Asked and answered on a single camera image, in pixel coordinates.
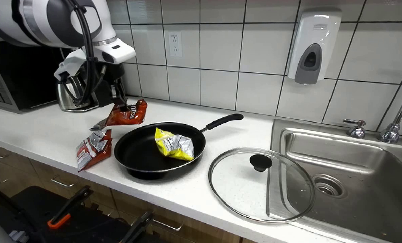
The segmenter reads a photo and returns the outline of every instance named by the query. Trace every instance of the soap dispenser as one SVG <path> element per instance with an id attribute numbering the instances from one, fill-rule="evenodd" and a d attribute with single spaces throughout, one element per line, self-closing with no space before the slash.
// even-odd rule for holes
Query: soap dispenser
<path id="1" fill-rule="evenodd" d="M 288 77 L 297 83 L 315 84 L 325 77 L 335 47 L 342 11 L 308 9 L 301 15 Z"/>

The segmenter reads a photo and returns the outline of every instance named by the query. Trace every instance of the red chip bag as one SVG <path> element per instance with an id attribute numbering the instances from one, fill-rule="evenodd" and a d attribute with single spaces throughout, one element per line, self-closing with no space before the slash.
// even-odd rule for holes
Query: red chip bag
<path id="1" fill-rule="evenodd" d="M 127 107 L 129 108 L 128 111 L 121 111 L 117 105 L 114 105 L 108 117 L 96 123 L 90 131 L 98 131 L 106 126 L 140 124 L 144 121 L 147 111 L 147 102 L 144 99 L 140 99 Z"/>
<path id="2" fill-rule="evenodd" d="M 111 129 L 93 132 L 77 147 L 78 172 L 111 156 Z"/>

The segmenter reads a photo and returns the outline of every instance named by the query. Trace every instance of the glass lid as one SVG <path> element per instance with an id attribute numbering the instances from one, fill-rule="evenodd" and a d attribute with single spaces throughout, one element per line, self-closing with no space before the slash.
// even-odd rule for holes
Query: glass lid
<path id="1" fill-rule="evenodd" d="M 309 174 L 292 159 L 271 150 L 226 151 L 210 165 L 208 179 L 225 206 L 259 222 L 296 220 L 315 202 Z"/>

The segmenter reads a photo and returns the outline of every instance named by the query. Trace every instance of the sink basin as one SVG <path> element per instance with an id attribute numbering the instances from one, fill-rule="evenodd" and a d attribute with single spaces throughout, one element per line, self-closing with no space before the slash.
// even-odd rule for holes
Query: sink basin
<path id="1" fill-rule="evenodd" d="M 296 161 L 315 185 L 312 210 L 294 223 L 339 240 L 402 243 L 402 146 L 345 132 L 275 120 L 272 150 Z M 286 200 L 304 210 L 299 185 L 291 180 L 285 183 Z"/>

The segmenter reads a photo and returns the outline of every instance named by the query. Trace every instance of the black frying pan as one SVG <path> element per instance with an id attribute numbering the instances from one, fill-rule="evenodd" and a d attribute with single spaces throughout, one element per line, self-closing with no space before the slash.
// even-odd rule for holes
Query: black frying pan
<path id="1" fill-rule="evenodd" d="M 198 163 L 206 143 L 204 131 L 242 119 L 242 114 L 232 114 L 215 120 L 201 131 L 183 123 L 153 123 L 142 126 L 128 132 L 117 142 L 114 155 L 134 177 L 143 180 L 174 178 L 187 173 Z M 184 161 L 161 154 L 154 138 L 156 128 L 190 137 L 194 145 L 194 159 Z"/>

